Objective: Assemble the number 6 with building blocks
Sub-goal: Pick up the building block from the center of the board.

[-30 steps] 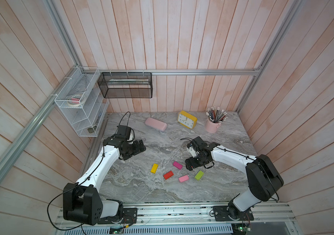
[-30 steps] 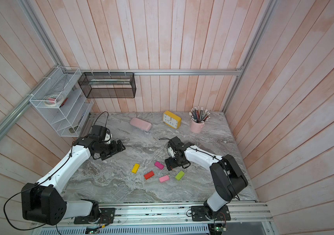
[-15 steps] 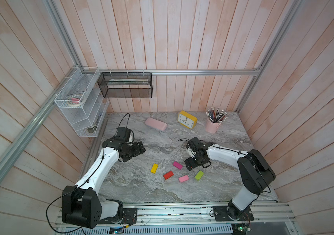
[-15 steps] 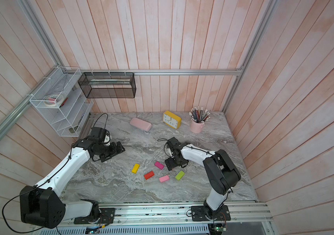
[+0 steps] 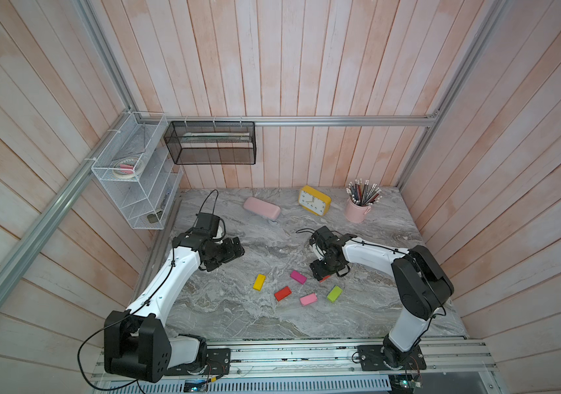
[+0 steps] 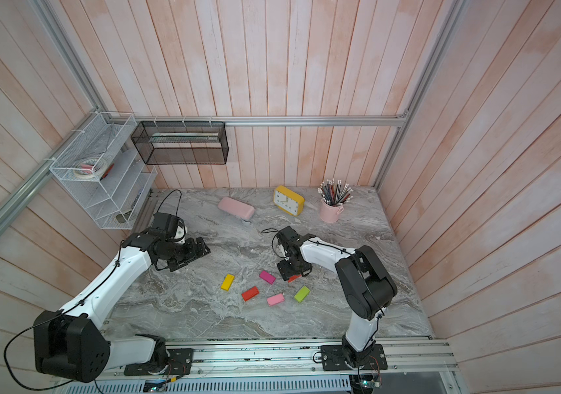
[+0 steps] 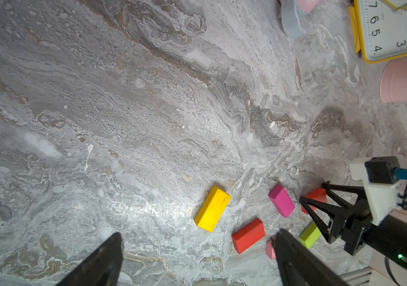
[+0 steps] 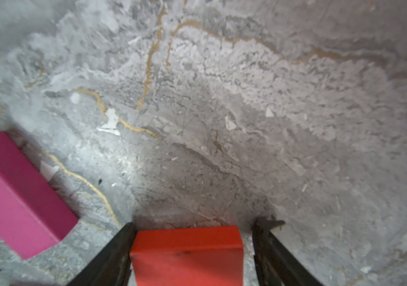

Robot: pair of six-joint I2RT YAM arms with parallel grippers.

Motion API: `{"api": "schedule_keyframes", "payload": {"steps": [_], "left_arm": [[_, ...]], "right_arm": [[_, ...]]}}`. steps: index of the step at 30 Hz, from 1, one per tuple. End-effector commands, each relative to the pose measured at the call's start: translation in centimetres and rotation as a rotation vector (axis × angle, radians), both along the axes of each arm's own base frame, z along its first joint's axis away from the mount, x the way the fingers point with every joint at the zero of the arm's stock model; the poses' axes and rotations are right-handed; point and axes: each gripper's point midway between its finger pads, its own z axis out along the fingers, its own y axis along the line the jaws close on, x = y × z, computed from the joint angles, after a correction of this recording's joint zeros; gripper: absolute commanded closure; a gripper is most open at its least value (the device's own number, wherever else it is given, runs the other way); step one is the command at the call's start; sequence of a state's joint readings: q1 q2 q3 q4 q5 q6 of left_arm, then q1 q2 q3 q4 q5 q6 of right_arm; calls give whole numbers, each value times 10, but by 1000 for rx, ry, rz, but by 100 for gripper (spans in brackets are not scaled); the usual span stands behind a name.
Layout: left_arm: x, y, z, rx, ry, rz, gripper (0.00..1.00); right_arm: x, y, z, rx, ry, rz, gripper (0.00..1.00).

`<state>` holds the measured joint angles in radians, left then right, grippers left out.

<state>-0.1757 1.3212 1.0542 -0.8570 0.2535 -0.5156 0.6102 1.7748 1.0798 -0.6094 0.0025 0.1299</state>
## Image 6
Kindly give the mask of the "red block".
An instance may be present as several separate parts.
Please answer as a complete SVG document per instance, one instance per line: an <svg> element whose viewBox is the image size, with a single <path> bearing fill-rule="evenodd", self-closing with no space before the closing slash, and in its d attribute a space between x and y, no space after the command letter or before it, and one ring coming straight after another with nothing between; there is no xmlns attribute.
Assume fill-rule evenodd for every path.
<svg viewBox="0 0 561 394"><path fill-rule="evenodd" d="M241 294L241 296L242 296L244 302L247 302L249 300L252 300L258 294L259 294L259 289L257 287L251 287L247 291L243 292Z"/></svg>
<svg viewBox="0 0 561 394"><path fill-rule="evenodd" d="M295 280L297 280L297 279L299 279L299 278L301 278L301 277L302 277L302 275L300 275L300 274L299 274L299 275L291 276L290 279L289 279L287 282L288 282L288 283L292 283L293 281L295 281Z"/></svg>

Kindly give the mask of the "magenta block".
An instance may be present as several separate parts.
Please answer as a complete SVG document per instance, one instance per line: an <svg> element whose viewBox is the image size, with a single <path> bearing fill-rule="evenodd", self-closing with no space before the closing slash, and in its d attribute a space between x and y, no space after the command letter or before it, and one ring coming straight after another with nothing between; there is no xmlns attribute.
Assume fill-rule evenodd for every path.
<svg viewBox="0 0 561 394"><path fill-rule="evenodd" d="M265 270L260 272L259 277L270 285L274 284L274 282L277 280L272 274Z"/></svg>

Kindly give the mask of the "pink block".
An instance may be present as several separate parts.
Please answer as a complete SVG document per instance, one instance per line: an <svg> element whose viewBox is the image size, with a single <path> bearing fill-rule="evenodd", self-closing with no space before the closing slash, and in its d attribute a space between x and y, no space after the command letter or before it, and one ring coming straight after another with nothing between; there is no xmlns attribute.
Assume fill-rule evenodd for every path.
<svg viewBox="0 0 561 394"><path fill-rule="evenodd" d="M277 294L267 298L267 303L269 306L278 305L284 301L285 301L285 297L283 294Z"/></svg>

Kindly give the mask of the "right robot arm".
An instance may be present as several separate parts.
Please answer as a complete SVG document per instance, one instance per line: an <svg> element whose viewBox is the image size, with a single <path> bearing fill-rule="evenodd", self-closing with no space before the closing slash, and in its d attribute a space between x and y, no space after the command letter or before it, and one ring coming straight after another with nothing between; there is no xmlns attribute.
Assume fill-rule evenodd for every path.
<svg viewBox="0 0 561 394"><path fill-rule="evenodd" d="M376 334L398 289L373 248L336 246L313 234L301 236L291 227L272 232L272 246L280 247L277 268L284 281L307 277L318 265L336 274L352 310L341 344L320 348L323 369L363 369L372 361L385 369L383 347L377 344Z"/></svg>

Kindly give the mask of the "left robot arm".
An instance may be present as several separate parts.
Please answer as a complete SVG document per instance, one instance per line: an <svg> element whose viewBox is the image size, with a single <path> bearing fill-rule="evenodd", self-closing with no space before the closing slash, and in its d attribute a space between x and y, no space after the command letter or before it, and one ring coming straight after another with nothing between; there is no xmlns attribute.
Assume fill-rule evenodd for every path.
<svg viewBox="0 0 561 394"><path fill-rule="evenodd" d="M201 237L187 235L184 221L157 213L152 224L121 243L116 257L74 299L34 321L37 372L82 383L103 371L123 367L131 374L162 374L170 368L164 338L136 334L108 340L101 327L135 280L154 268L171 272L210 254Z"/></svg>

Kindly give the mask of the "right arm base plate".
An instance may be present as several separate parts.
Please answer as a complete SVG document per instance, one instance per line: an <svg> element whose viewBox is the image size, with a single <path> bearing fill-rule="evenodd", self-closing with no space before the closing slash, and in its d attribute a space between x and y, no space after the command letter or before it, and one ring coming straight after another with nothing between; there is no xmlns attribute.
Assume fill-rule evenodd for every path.
<svg viewBox="0 0 561 394"><path fill-rule="evenodd" d="M382 345L374 343L367 350L357 352L350 345L325 345L320 347L323 369L325 371L375 370L388 369Z"/></svg>

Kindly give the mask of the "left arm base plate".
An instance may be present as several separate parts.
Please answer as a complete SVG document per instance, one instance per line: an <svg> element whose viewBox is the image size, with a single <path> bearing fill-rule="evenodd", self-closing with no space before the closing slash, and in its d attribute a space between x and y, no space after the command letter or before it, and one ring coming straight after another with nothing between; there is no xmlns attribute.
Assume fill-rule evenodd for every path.
<svg viewBox="0 0 561 394"><path fill-rule="evenodd" d="M124 376L171 376L182 377L190 373L193 348L174 348L156 351L150 361L130 364L124 368Z"/></svg>

